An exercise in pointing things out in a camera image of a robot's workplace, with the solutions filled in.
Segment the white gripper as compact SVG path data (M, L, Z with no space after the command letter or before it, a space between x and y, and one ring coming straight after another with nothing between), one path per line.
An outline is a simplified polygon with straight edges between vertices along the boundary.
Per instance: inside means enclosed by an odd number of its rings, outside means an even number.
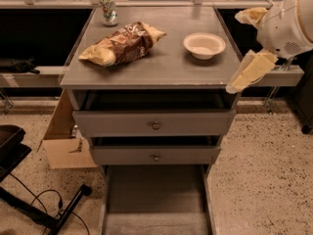
M230 94L260 80L275 67L277 56L289 59L313 49L313 0L283 0L268 12L264 7L249 8L239 11L235 19L258 28L257 41L265 49L245 54L226 85Z

